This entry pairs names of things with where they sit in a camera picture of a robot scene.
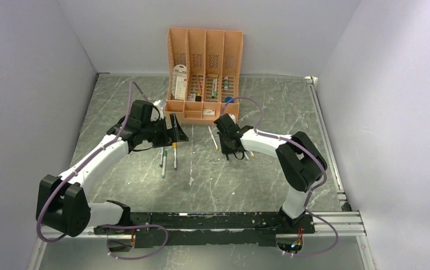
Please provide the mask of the orange desk organizer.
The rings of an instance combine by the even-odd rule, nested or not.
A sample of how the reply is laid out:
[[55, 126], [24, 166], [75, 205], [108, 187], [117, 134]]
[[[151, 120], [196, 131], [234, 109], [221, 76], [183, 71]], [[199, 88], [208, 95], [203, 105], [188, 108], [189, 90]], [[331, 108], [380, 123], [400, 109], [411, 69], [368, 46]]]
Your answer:
[[[232, 30], [171, 28], [167, 36], [169, 89], [165, 113], [174, 113], [180, 123], [212, 125], [227, 113], [239, 116], [239, 79], [243, 54], [243, 33]], [[185, 100], [171, 95], [173, 68], [187, 67]], [[233, 97], [234, 103], [225, 103]], [[214, 116], [203, 116], [203, 109], [214, 109]]]

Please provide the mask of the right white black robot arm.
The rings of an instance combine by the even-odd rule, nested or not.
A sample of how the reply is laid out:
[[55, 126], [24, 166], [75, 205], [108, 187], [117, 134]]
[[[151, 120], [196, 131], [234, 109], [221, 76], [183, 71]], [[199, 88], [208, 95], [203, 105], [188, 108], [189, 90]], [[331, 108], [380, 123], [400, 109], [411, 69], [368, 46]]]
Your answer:
[[241, 128], [229, 114], [220, 116], [214, 124], [225, 156], [251, 151], [278, 159], [289, 184], [279, 224], [284, 232], [297, 230], [313, 190], [327, 180], [327, 163], [311, 139], [304, 132], [280, 135], [248, 125]]

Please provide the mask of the pink cap yellow tip pen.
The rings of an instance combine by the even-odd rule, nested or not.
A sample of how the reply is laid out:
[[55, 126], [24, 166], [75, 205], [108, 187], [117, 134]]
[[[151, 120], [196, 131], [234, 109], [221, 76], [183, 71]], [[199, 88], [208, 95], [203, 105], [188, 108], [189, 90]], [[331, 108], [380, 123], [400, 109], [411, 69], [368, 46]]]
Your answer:
[[212, 131], [211, 127], [210, 127], [210, 126], [208, 126], [207, 128], [208, 128], [208, 130], [209, 130], [210, 137], [211, 137], [211, 139], [212, 139], [212, 141], [213, 141], [213, 143], [214, 143], [214, 146], [215, 146], [216, 150], [219, 150], [219, 146], [218, 146], [218, 144], [217, 144], [217, 141], [216, 141], [216, 139], [215, 139], [215, 136], [214, 136], [214, 133], [213, 133], [213, 131]]

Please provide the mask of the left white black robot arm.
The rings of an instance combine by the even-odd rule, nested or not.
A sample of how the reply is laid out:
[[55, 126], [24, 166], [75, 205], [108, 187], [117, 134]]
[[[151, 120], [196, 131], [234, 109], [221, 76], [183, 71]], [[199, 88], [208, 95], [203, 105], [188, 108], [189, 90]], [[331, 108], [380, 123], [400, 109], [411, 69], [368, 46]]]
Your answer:
[[75, 237], [87, 227], [108, 227], [123, 234], [133, 224], [130, 207], [113, 200], [90, 204], [87, 194], [106, 170], [148, 142], [153, 148], [187, 142], [175, 114], [171, 127], [162, 114], [160, 102], [136, 100], [129, 111], [103, 137], [102, 141], [78, 163], [57, 176], [46, 175], [39, 183], [37, 233], [47, 226], [64, 236]]

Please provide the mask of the green tip pen right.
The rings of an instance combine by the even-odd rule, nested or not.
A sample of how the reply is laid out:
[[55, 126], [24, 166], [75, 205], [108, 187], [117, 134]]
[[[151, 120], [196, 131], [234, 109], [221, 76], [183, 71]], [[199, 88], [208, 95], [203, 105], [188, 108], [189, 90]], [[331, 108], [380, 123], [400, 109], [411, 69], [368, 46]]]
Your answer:
[[255, 157], [255, 154], [252, 151], [245, 151], [245, 157], [248, 161]]

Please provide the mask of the white packet in organizer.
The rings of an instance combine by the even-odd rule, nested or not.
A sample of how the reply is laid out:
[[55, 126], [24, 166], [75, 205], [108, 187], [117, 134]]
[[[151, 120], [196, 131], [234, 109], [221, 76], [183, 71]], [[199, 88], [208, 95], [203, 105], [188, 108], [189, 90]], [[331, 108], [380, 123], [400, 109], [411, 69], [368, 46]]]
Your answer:
[[185, 65], [175, 65], [172, 80], [172, 99], [185, 100], [188, 82], [187, 67]]

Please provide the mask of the blue object in organizer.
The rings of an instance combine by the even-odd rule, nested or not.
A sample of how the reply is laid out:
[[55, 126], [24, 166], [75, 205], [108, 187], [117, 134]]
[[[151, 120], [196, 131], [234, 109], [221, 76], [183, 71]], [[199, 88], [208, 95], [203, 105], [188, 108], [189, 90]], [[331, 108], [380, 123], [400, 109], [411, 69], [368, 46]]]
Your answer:
[[234, 103], [234, 98], [233, 97], [226, 97], [224, 102], [225, 103]]

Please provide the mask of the yellow cap purple tip pen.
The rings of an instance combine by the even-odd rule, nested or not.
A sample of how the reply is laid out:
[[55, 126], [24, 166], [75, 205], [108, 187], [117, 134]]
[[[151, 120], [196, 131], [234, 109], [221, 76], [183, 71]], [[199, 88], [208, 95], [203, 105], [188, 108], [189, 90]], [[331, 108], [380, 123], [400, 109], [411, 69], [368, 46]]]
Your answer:
[[174, 170], [178, 170], [177, 143], [173, 143], [173, 153], [174, 153]]

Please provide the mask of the aluminium frame rail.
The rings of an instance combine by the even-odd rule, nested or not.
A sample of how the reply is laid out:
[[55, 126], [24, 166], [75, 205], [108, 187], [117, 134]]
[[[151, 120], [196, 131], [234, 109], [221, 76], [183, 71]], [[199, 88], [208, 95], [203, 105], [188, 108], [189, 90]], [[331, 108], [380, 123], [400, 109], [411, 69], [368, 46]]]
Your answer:
[[348, 202], [347, 195], [342, 183], [336, 159], [334, 157], [334, 152], [328, 136], [327, 128], [325, 126], [323, 113], [316, 91], [317, 78], [312, 76], [306, 76], [305, 80], [307, 82], [307, 86], [309, 88], [313, 104], [315, 106], [316, 117], [318, 119], [318, 124], [322, 133], [324, 149], [327, 153], [326, 160], [328, 161], [329, 175], [332, 177], [332, 182], [335, 183], [336, 200], [338, 202], [338, 205], [341, 207], [341, 211], [316, 212], [316, 215], [329, 222], [337, 230], [340, 236], [365, 236], [366, 230], [363, 224], [363, 220], [358, 211], [353, 211], [350, 208], [350, 204]]

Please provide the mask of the small white box in organizer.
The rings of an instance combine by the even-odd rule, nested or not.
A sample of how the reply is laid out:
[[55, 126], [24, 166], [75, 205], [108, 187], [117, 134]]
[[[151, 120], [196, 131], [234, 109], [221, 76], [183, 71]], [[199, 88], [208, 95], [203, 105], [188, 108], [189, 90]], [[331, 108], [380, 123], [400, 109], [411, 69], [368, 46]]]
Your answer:
[[203, 109], [203, 116], [214, 116], [215, 110], [214, 109]]

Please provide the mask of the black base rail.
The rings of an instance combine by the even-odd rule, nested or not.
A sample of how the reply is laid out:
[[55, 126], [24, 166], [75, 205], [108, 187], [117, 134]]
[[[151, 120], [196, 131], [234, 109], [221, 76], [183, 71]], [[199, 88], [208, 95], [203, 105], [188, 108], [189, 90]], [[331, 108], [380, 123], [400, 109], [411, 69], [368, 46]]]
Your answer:
[[292, 219], [279, 211], [170, 213], [132, 212], [124, 229], [97, 226], [95, 235], [129, 236], [136, 248], [166, 244], [230, 245], [256, 244], [275, 247], [277, 237], [315, 232], [313, 218], [301, 214]]

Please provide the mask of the green cap pen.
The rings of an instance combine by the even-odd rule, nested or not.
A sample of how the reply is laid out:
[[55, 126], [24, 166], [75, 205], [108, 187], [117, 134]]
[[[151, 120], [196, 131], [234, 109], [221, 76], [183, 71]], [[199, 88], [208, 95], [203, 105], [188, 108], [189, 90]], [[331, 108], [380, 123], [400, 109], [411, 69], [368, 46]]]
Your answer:
[[164, 149], [163, 153], [162, 153], [162, 174], [161, 174], [161, 178], [165, 178], [165, 176], [166, 176], [167, 154], [168, 154], [168, 151], [166, 149]]

